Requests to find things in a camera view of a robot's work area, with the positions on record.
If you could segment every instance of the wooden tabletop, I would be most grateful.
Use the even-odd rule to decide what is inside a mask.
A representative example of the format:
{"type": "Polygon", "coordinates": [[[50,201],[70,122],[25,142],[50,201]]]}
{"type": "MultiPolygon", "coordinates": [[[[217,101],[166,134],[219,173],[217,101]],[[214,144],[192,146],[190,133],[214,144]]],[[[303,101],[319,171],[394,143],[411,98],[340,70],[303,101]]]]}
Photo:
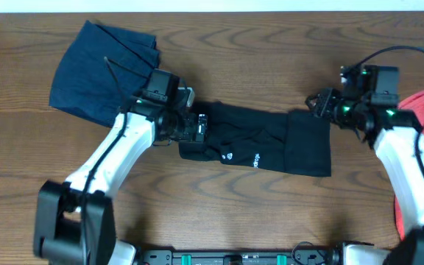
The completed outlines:
{"type": "MultiPolygon", "coordinates": [[[[339,67],[387,46],[424,47],[424,13],[0,14],[0,264],[46,264],[32,237],[40,187],[63,182],[108,128],[48,106],[55,69],[85,20],[158,37],[161,68],[199,99],[269,111],[304,108],[338,86],[339,67]]],[[[400,95],[424,89],[424,57],[391,52],[400,95]]],[[[120,239],[193,249],[292,248],[299,241],[398,243],[383,166],[352,132],[331,129],[332,177],[182,160],[148,149],[115,201],[120,239]]]]}

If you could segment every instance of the wood grain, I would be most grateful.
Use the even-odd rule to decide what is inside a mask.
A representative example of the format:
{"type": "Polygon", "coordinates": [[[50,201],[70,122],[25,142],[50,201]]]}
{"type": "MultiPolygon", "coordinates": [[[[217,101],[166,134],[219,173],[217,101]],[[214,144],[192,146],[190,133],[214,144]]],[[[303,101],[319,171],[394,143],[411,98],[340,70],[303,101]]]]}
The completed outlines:
{"type": "MultiPolygon", "coordinates": [[[[424,47],[424,13],[0,14],[0,264],[32,254],[37,192],[63,181],[108,129],[48,107],[55,69],[85,20],[158,37],[162,68],[199,99],[261,110],[304,107],[339,66],[387,46],[424,47]]],[[[393,52],[403,98],[424,89],[424,57],[393,52]]],[[[299,241],[398,243],[384,168],[351,132],[331,130],[333,176],[181,160],[151,148],[115,203],[119,238],[177,249],[290,248],[299,241]]]]}

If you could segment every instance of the white wall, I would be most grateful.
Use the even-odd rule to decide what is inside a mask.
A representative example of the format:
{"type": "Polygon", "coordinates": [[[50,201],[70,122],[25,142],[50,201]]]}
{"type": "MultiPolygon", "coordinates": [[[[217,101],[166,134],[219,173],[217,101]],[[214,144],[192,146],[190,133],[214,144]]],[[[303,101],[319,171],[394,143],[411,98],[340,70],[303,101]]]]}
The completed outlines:
{"type": "Polygon", "coordinates": [[[424,0],[0,0],[0,13],[415,10],[424,0]]]}

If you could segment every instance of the dark blue cloth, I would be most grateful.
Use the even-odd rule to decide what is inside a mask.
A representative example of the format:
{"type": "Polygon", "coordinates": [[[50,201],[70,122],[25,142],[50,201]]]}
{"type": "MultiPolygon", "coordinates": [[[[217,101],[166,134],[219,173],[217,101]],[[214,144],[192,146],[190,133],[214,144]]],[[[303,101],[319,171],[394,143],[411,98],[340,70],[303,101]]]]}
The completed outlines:
{"type": "Polygon", "coordinates": [[[86,21],[55,73],[49,105],[112,127],[121,96],[104,61],[107,57],[136,72],[112,65],[121,90],[130,95],[144,87],[160,62],[155,36],[86,21]]]}

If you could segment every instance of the folded black clothing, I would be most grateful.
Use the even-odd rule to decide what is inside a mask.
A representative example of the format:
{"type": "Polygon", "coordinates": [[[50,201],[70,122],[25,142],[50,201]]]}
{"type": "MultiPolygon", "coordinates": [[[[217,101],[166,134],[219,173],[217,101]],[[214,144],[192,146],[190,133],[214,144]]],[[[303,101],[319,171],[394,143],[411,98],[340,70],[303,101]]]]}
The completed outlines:
{"type": "Polygon", "coordinates": [[[208,135],[203,144],[180,143],[181,158],[331,176],[330,124],[308,111],[268,113],[221,102],[198,102],[192,111],[208,115],[208,135]]]}
{"type": "Polygon", "coordinates": [[[145,86],[158,67],[160,52],[155,47],[155,36],[86,21],[58,66],[49,105],[112,127],[121,95],[104,58],[124,67],[112,65],[120,89],[130,95],[145,86]]]}

